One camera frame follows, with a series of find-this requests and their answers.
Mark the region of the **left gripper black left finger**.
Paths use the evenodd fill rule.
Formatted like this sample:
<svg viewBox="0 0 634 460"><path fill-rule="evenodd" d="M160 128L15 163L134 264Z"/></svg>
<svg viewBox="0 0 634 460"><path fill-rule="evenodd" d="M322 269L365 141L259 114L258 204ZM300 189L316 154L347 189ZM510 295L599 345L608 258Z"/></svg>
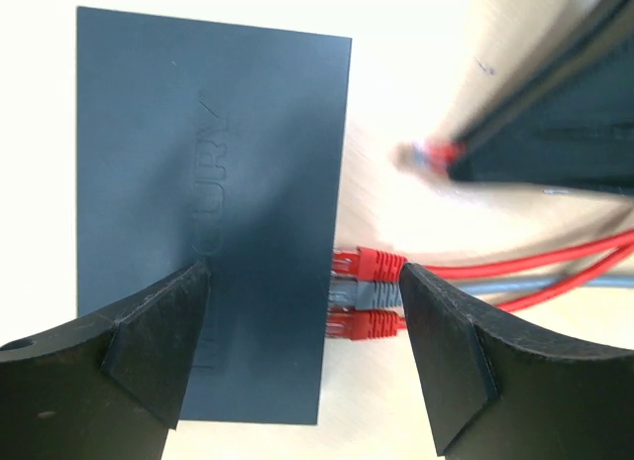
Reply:
<svg viewBox="0 0 634 460"><path fill-rule="evenodd" d="M205 318L203 261L1 348L4 459L159 459Z"/></svg>

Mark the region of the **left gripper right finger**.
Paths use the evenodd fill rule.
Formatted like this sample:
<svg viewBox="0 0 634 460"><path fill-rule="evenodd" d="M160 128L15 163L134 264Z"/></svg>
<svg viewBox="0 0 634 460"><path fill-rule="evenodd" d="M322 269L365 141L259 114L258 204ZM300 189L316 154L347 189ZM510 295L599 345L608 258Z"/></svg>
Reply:
<svg viewBox="0 0 634 460"><path fill-rule="evenodd" d="M537 326L416 264L400 291L438 455L632 457L630 350Z"/></svg>

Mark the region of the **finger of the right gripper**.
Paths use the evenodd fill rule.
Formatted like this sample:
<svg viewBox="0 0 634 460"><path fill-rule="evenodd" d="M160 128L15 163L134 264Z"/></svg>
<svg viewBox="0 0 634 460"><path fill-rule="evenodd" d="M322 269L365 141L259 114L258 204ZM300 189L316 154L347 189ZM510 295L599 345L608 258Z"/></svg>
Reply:
<svg viewBox="0 0 634 460"><path fill-rule="evenodd" d="M557 50L460 136L459 182L633 194L633 0L600 0Z"/></svg>

